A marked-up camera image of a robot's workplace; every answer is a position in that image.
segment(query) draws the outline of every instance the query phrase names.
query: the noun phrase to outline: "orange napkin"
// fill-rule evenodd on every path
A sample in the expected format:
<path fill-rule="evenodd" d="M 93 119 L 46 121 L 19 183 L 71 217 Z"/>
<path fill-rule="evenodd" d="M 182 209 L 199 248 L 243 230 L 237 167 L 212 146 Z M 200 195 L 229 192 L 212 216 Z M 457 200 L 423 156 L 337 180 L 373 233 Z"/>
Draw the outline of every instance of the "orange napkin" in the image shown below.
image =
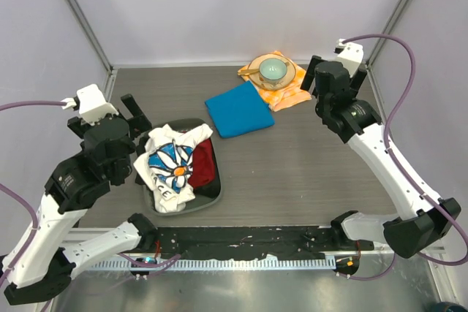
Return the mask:
<path fill-rule="evenodd" d="M 272 54 L 277 54 L 285 57 L 279 51 L 274 51 L 272 52 Z M 300 102 L 312 100 L 312 96 L 308 91 L 301 90 L 301 83 L 304 79 L 304 76 L 306 75 L 306 70 L 296 65 L 293 61 L 291 62 L 295 66 L 295 77 L 292 80 L 292 82 L 283 89 L 279 89 L 277 91 L 267 91 L 265 89 L 260 88 L 252 82 L 254 84 L 255 89 L 257 89 L 258 94 L 262 97 L 263 101 L 266 102 L 270 107 L 270 110 L 274 112 L 283 110 L 287 107 L 294 106 L 296 104 L 299 104 Z M 249 65 L 246 65 L 239 69 L 238 74 L 243 69 L 247 69 L 247 67 L 249 67 Z M 245 81 L 250 80 L 249 76 L 241 75 L 241 77 Z"/>

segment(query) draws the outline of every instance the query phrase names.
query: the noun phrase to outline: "wooden tabletop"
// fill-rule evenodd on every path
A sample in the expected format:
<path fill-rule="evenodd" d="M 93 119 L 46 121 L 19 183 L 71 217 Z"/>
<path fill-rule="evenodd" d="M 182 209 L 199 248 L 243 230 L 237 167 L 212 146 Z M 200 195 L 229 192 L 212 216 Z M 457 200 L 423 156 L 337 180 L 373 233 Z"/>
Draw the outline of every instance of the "wooden tabletop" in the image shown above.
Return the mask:
<path fill-rule="evenodd" d="M 131 93 L 153 124 L 202 118 L 214 130 L 205 100 L 241 84 L 236 66 L 120 69 L 112 103 Z M 360 99 L 376 106 L 369 82 Z M 157 217 L 143 201 L 135 176 L 114 187 L 83 217 L 81 227 L 115 227 L 133 213 L 158 226 L 329 224 L 348 210 L 389 214 L 395 209 L 373 173 L 322 125 L 315 99 L 273 113 L 275 125 L 239 137 L 212 137 L 223 197 L 204 210 Z"/>

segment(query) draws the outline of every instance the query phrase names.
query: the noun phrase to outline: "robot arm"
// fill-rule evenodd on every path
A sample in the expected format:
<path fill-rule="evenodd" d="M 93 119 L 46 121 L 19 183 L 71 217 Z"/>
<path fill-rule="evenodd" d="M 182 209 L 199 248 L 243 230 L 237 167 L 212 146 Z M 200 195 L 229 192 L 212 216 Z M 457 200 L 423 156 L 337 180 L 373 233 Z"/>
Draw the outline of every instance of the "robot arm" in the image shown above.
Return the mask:
<path fill-rule="evenodd" d="M 129 155 L 135 139 L 151 129 L 151 123 L 130 96 L 122 97 L 133 117 L 128 120 L 105 101 L 96 85 L 65 99 L 64 108 L 79 109 L 68 127 L 83 139 L 81 152 L 61 162 L 45 185 L 37 218 L 39 226 L 29 225 L 15 249 L 1 261 L 1 271 L 9 267 L 31 230 L 37 230 L 7 279 L 5 296 L 10 305 L 50 300 L 66 289 L 88 267 L 105 257 L 135 248 L 148 250 L 156 241 L 156 229 L 141 214 L 134 214 L 119 227 L 97 238 L 60 247 L 65 235 L 101 196 L 110 184 L 120 185 L 130 175 Z"/>
<path fill-rule="evenodd" d="M 315 80 L 316 114 L 343 143 L 348 144 L 369 166 L 388 192 L 397 214 L 364 215 L 345 213 L 332 221 L 341 240 L 371 240 L 387 243 L 399 256 L 410 258 L 447 234 L 451 225 L 437 209 L 420 197 L 388 155 L 383 143 L 384 126 L 374 108 L 356 99 L 366 77 L 361 45 L 349 42 L 336 46 L 334 61 L 313 56 L 301 88 L 309 90 Z M 454 199 L 442 199 L 416 173 L 399 149 L 390 146 L 405 169 L 425 191 L 456 218 L 461 208 Z"/>

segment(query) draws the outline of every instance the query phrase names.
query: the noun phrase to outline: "cable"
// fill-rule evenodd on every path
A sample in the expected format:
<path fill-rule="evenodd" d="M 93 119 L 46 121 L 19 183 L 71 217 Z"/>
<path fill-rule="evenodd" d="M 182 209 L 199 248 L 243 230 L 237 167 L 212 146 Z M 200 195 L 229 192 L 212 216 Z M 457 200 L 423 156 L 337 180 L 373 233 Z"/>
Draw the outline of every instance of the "cable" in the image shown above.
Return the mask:
<path fill-rule="evenodd" d="M 156 258 L 158 257 L 159 255 L 159 250 L 161 248 L 161 242 L 158 240 L 156 241 L 156 253 L 154 254 L 154 260 L 156 261 Z"/>
<path fill-rule="evenodd" d="M 392 262 L 390 263 L 390 266 L 386 270 L 384 270 L 382 273 L 378 275 L 374 275 L 373 277 L 355 277 L 353 275 L 346 275 L 343 273 L 339 273 L 339 275 L 343 278 L 351 279 L 352 281 L 374 281 L 375 279 L 381 278 L 387 273 L 389 273 L 393 266 L 395 265 L 396 262 L 396 254 L 393 254 Z"/>
<path fill-rule="evenodd" d="M 358 251 L 358 256 L 356 257 L 356 260 L 359 261 L 359 259 L 361 258 L 361 245 L 359 244 L 359 240 L 356 240 L 356 250 Z M 352 256 L 346 256 L 346 257 L 343 257 L 342 259 L 337 259 L 336 262 L 341 262 L 341 261 L 344 261 L 345 259 L 352 261 Z"/>
<path fill-rule="evenodd" d="M 49 305 L 50 305 L 51 303 L 52 303 L 52 300 L 48 300 L 48 301 L 45 303 L 44 307 L 41 308 L 41 311 L 40 311 L 40 312 L 47 312 L 47 309 L 49 308 Z"/>
<path fill-rule="evenodd" d="M 122 256 L 122 257 L 125 257 L 126 259 L 129 259 L 129 261 L 131 263 L 133 263 L 134 265 L 136 264 L 139 264 L 141 265 L 142 262 L 138 262 L 138 261 L 135 261 L 133 259 L 131 259 L 130 257 L 128 257 L 127 255 L 123 255 L 123 254 L 119 254 L 119 256 Z M 162 274 L 163 272 L 165 272 L 166 270 L 168 270 L 169 268 L 171 268 L 173 265 L 176 264 L 176 262 L 181 258 L 181 255 L 175 255 L 174 257 L 171 257 L 170 259 L 168 259 L 167 261 L 163 262 L 163 263 L 159 263 L 157 265 L 154 265 L 154 264 L 147 264 L 147 265 L 150 265 L 152 266 L 153 268 L 156 268 L 156 267 L 161 267 L 161 266 L 166 266 L 164 268 L 162 268 L 161 270 L 157 270 L 156 272 L 152 272 L 152 273 L 149 273 L 147 276 L 148 277 L 154 277 L 156 275 L 160 275 Z M 103 292 L 90 292 L 90 293 L 86 293 L 88 296 L 102 296 L 104 294 L 107 294 L 110 290 L 113 290 L 114 288 L 116 288 L 117 286 L 120 286 L 122 284 L 125 284 L 127 281 L 132 281 L 134 280 L 135 277 L 132 275 L 131 277 L 128 277 L 122 281 L 119 281 L 117 284 L 114 284 L 112 285 L 110 288 L 104 290 Z"/>
<path fill-rule="evenodd" d="M 400 99 L 396 103 L 395 107 L 391 110 L 390 115 L 387 118 L 387 123 L 385 124 L 384 132 L 383 132 L 383 140 L 384 140 L 384 145 L 385 148 L 388 151 L 388 155 L 390 155 L 391 159 L 395 163 L 395 165 L 398 167 L 402 175 L 408 180 L 408 182 L 419 192 L 419 194 L 424 198 L 427 202 L 429 202 L 434 208 L 436 208 L 457 230 L 458 233 L 460 233 L 462 239 L 465 242 L 465 245 L 467 246 L 467 253 L 465 254 L 465 257 L 463 259 L 460 259 L 458 261 L 453 261 L 453 262 L 447 262 L 447 261 L 442 261 L 440 259 L 434 259 L 430 256 L 427 256 L 425 254 L 422 254 L 421 252 L 418 253 L 421 257 L 437 263 L 439 265 L 446 265 L 446 266 L 459 266 L 462 265 L 466 262 L 468 262 L 468 235 L 466 232 L 461 228 L 461 226 L 457 223 L 455 219 L 452 218 L 452 216 L 444 210 L 442 206 L 440 206 L 436 201 L 434 201 L 430 196 L 428 196 L 424 190 L 419 186 L 419 184 L 411 177 L 411 175 L 408 173 L 408 171 L 405 170 L 403 165 L 400 163 L 398 158 L 396 157 L 395 153 L 392 151 L 390 147 L 390 141 L 388 139 L 388 135 L 390 134 L 390 124 L 395 117 L 396 112 L 399 110 L 400 106 L 403 104 L 403 101 L 406 99 L 408 93 L 410 92 L 410 89 L 412 87 L 412 84 L 415 80 L 415 74 L 416 74 L 416 59 L 415 59 L 415 54 L 413 53 L 412 49 L 410 46 L 403 40 L 399 39 L 398 37 L 391 36 L 389 34 L 366 34 L 363 36 L 357 36 L 353 38 L 349 38 L 343 41 L 343 44 L 346 44 L 348 42 L 354 42 L 357 40 L 362 40 L 362 39 L 369 39 L 369 38 L 383 38 L 383 39 L 389 39 L 394 42 L 399 43 L 404 49 L 408 52 L 409 56 L 409 62 L 410 62 L 410 74 L 409 74 L 409 80 L 407 83 L 406 88 L 403 91 L 403 94 L 401 95 Z"/>
<path fill-rule="evenodd" d="M 65 102 L 49 102 L 45 100 L 31 100 L 31 101 L 25 101 L 25 102 L 12 102 L 9 104 L 4 104 L 0 106 L 0 112 L 5 111 L 8 109 L 12 109 L 14 107 L 24 107 L 24 106 L 37 106 L 37 105 L 42 105 L 42 106 L 65 106 Z M 36 216 L 36 211 L 30 206 L 30 204 L 25 201 L 21 196 L 16 194 L 13 190 L 7 188 L 3 184 L 0 183 L 0 190 L 3 191 L 6 195 L 9 197 L 13 198 L 16 202 L 19 202 L 21 206 L 23 206 L 31 216 L 32 220 L 32 226 L 31 226 L 31 231 L 29 233 L 29 236 L 27 237 L 26 241 L 24 242 L 23 246 L 18 250 L 16 253 L 15 257 L 13 257 L 12 261 L 8 265 L 7 269 L 3 272 L 2 276 L 0 277 L 0 288 L 3 285 L 3 283 L 6 281 L 8 275 L 10 272 L 14 269 L 16 263 L 18 260 L 21 258 L 21 256 L 24 254 L 24 252 L 28 249 L 29 245 L 31 245 L 32 240 L 36 236 L 37 230 L 39 229 L 39 221 L 37 220 Z"/>

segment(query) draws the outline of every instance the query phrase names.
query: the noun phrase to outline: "folded blue cloth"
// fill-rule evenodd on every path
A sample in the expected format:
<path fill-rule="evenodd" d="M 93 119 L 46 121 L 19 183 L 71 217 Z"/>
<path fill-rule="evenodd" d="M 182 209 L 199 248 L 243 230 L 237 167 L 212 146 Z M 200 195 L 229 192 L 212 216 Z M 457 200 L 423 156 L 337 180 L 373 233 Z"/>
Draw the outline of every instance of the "folded blue cloth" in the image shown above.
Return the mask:
<path fill-rule="evenodd" d="M 275 120 L 252 82 L 245 82 L 205 102 L 208 112 L 223 138 L 273 126 Z"/>

